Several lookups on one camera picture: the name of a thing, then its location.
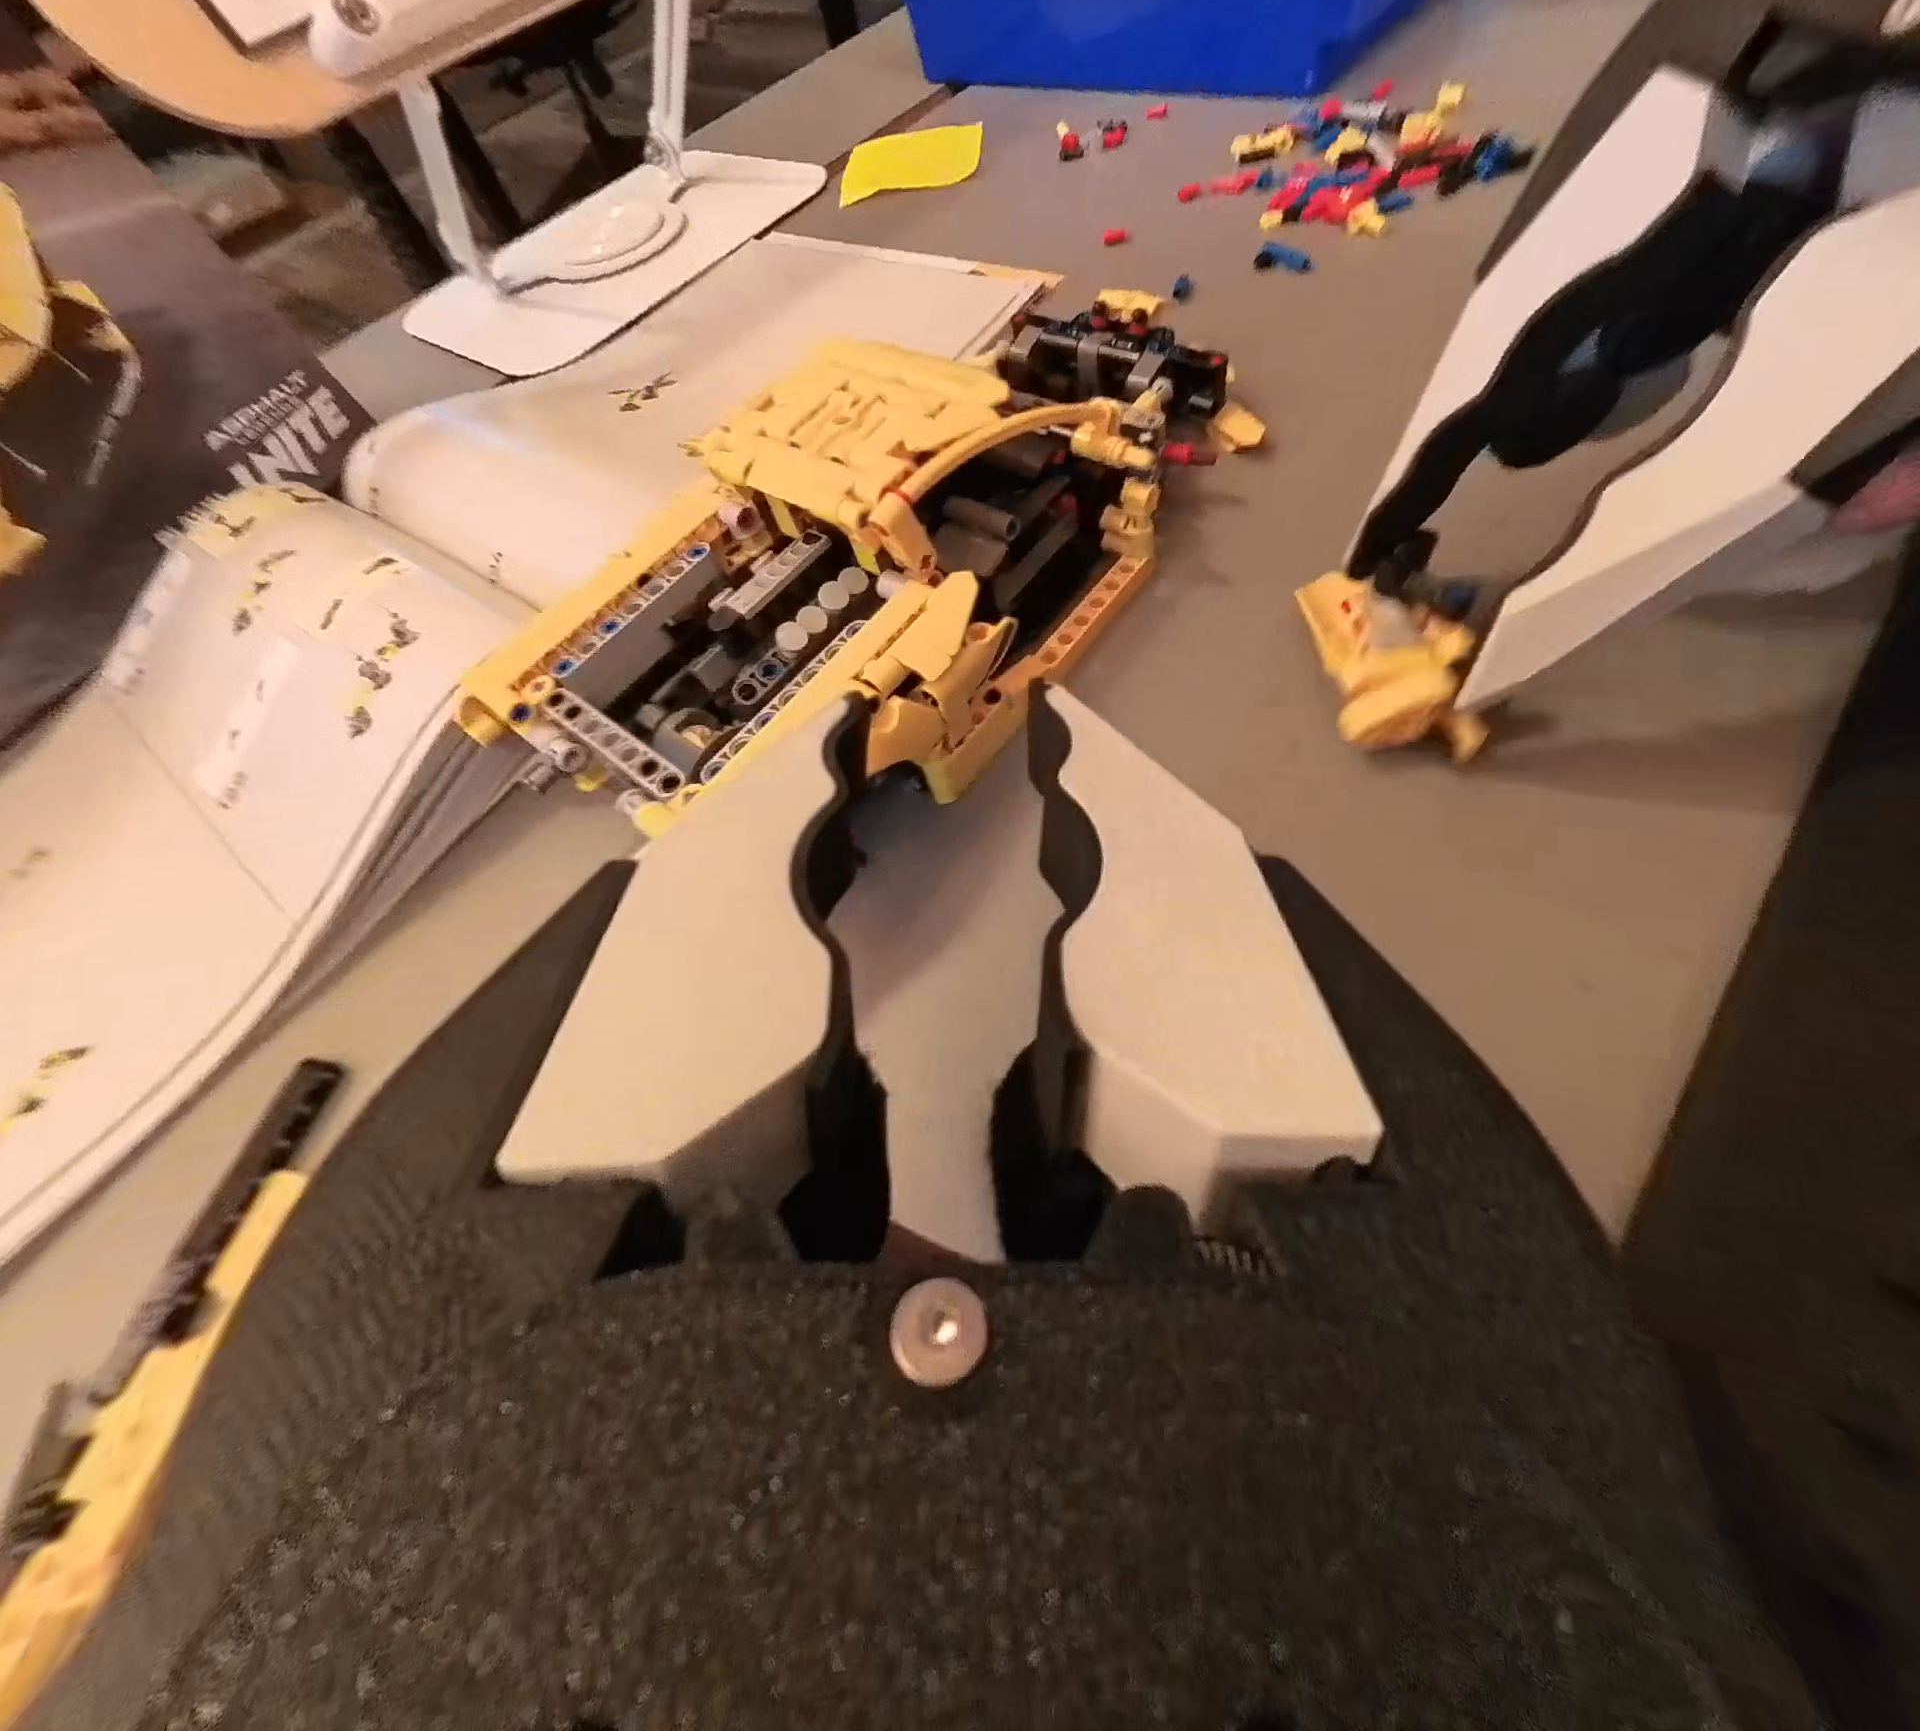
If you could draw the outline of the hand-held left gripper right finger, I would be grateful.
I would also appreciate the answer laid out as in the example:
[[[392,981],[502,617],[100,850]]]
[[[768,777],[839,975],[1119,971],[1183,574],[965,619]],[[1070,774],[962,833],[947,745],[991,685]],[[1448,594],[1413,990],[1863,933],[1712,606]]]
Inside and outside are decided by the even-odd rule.
[[[1212,1228],[1251,1183],[1369,1166],[1384,1122],[1240,829],[1067,689],[1024,735],[1056,915],[1005,1073],[1005,1257],[1086,1253],[1123,1190]]]

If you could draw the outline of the yellow brick piece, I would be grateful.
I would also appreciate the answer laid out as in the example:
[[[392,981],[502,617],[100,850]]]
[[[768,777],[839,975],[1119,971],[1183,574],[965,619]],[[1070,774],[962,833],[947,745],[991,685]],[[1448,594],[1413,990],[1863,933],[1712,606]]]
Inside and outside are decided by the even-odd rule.
[[[188,1285],[173,1315],[139,1352],[127,1381],[77,1437],[77,1452],[51,1485],[33,1541],[4,1582],[2,1727],[25,1727],[128,1563],[166,1479],[188,1409],[221,1348],[242,1291],[257,1275],[295,1205],[303,1172],[270,1172],[234,1218],[212,1263]]]

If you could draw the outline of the yellow sticky note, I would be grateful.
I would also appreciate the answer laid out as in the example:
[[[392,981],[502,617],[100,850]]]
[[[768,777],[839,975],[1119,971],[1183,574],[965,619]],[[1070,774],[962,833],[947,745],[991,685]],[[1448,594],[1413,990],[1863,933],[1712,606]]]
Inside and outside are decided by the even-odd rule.
[[[982,155],[977,121],[878,133],[852,149],[841,169],[839,208],[887,192],[947,191],[969,182]]]

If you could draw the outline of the grey desk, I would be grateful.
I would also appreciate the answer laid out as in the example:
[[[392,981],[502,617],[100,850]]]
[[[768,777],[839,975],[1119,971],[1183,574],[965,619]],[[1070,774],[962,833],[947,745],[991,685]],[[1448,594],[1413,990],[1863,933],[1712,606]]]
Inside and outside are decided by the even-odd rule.
[[[1362,65],[1404,92],[1470,91],[1470,121],[1549,142],[1651,0],[1435,0]],[[1089,295],[1103,209],[1070,209],[1041,101],[988,92],[980,177],[841,220],[913,252],[1037,262]],[[1187,325],[1237,360],[1268,423],[1260,452],[1187,473],[1168,495],[1162,558],[1067,686],[1172,777],[1303,877],[1434,1003],[1519,1096],[1599,1219],[1617,1233],[1688,1078],[1715,1003],[1778,867],[1841,698],[1881,624],[1889,570],[1811,600],[1731,600],[1625,628],[1513,707],[1479,762],[1368,758],[1334,734],[1293,592],[1331,568],[1426,387],[1476,260],[1521,177],[1409,209],[1390,237],[1334,237],[1310,276],[1251,269],[1246,203],[1172,203],[1251,114],[1189,104],[1116,154],[1119,286],[1195,277]],[[1032,1033],[1024,971],[947,1055],[935,995],[991,984],[1032,955],[1049,894],[1032,867],[1039,810],[1022,751],[973,794],[932,807],[880,792],[858,814],[865,871],[839,914],[856,955],[858,1033],[913,1116],[897,1218],[986,1253],[982,1161],[958,1179],[964,1119],[982,1118]],[[610,801],[515,792],[397,909],[384,930],[4,1280],[4,1493],[48,1396],[112,1352],[156,1269],[200,1212],[296,1059],[348,1082],[329,1150],[390,1072],[588,875],[635,847]]]

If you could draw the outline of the black beam piece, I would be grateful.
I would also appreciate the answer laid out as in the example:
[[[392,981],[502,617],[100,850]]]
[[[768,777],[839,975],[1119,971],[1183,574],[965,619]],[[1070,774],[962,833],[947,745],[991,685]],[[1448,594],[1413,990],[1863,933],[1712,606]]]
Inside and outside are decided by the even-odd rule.
[[[268,1116],[176,1242],[156,1284],[124,1320],[107,1359],[89,1378],[68,1388],[39,1460],[17,1488],[11,1505],[17,1536],[43,1544],[68,1528],[105,1472],[105,1466],[93,1463],[89,1457],[100,1453],[107,1437],[121,1427],[116,1407],[156,1354],[205,1335],[247,1284],[253,1263],[303,1186],[296,1160],[346,1082],[348,1066],[324,1057],[303,1057],[281,1078]]]

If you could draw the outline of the toy car box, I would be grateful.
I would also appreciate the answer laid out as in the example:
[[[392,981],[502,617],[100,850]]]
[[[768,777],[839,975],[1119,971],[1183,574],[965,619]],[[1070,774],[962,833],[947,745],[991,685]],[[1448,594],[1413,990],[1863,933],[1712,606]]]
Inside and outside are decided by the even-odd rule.
[[[340,480],[369,413],[146,171],[4,158],[2,738],[105,659],[194,503]]]

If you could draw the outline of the pile of small coloured pieces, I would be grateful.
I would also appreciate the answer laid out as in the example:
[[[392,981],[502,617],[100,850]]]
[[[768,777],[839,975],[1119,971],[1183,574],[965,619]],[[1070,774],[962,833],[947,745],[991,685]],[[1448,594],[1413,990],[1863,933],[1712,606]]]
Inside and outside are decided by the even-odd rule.
[[[1540,147],[1504,126],[1470,126],[1466,97],[1460,80],[1428,97],[1404,97],[1392,82],[1293,97],[1230,136],[1224,169],[1174,182],[1168,198],[1243,211],[1257,276],[1310,276],[1316,233],[1379,242],[1415,208],[1533,169]]]

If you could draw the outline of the person's right hand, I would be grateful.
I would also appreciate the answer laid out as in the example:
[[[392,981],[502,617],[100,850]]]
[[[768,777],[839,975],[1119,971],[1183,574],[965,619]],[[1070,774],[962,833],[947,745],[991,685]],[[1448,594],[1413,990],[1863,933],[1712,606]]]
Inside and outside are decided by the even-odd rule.
[[[1917,446],[1891,458],[1860,495],[1841,501],[1830,522],[1839,539],[1885,539],[1917,524]]]

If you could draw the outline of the yellow curved panel piece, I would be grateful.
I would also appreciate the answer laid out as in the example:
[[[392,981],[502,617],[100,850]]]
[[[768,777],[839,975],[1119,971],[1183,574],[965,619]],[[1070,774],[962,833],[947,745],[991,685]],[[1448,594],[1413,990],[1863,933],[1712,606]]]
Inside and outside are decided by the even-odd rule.
[[[1476,653],[1470,625],[1345,572],[1295,592],[1323,674],[1338,695],[1335,735],[1362,752],[1435,738],[1454,764],[1486,745],[1486,721],[1458,707]]]

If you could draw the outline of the yellow brick car model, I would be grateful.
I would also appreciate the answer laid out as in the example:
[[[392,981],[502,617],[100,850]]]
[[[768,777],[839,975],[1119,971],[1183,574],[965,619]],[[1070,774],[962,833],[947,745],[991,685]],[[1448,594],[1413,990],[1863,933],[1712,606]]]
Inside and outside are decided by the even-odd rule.
[[[657,838],[839,697],[863,774],[955,801],[1157,561],[1172,469],[1256,451],[1156,301],[942,359],[830,339],[683,443],[695,477],[471,667],[452,719]]]

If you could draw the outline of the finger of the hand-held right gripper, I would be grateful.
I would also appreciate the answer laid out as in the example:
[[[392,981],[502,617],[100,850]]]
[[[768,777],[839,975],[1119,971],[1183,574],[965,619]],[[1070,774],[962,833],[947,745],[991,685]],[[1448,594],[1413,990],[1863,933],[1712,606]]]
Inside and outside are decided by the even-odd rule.
[[[1372,578],[1479,458],[1533,469],[1735,325],[1816,226],[1816,104],[1660,69],[1486,266],[1342,570]]]
[[[1486,712],[1610,628],[1808,539],[1830,469],[1915,423],[1917,191],[1828,220],[1740,309],[1706,398],[1516,581],[1460,686]]]

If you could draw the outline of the black perforated mat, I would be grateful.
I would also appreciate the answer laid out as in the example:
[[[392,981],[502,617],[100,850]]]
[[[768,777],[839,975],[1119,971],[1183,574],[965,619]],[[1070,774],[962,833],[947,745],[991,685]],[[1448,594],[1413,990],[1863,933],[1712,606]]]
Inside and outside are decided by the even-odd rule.
[[[1917,1727],[1917,597],[1897,574],[1623,1244],[1830,1727]]]

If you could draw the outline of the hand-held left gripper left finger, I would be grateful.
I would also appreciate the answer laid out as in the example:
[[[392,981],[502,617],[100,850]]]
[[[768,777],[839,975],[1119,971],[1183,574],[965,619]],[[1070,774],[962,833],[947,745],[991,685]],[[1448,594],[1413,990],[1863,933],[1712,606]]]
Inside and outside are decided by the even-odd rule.
[[[504,1183],[643,1183],[677,1216],[730,1190],[807,1259],[880,1251],[885,1093],[830,930],[869,726],[830,697],[637,855],[497,1150]]]

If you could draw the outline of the open instruction booklet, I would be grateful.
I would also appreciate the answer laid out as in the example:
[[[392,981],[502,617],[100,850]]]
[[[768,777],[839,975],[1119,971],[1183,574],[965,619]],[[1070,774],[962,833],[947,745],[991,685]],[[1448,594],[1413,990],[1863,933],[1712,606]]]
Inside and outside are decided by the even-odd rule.
[[[464,671],[691,491],[683,441],[852,336],[982,350],[1056,276],[774,233],[561,370],[420,402],[173,536],[4,766],[2,1257],[168,1124],[511,788]]]

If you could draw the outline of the wooden document stand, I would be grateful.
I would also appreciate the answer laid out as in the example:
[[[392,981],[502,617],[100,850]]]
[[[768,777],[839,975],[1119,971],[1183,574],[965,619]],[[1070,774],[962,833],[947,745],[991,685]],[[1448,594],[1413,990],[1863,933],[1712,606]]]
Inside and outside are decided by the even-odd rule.
[[[112,80],[246,136],[336,129],[397,97],[452,277],[404,332],[505,378],[601,349],[825,185],[816,163],[683,158],[691,0],[655,0],[643,163],[488,253],[470,221],[433,77],[582,0],[296,0],[296,26],[238,45],[202,0],[30,0]]]

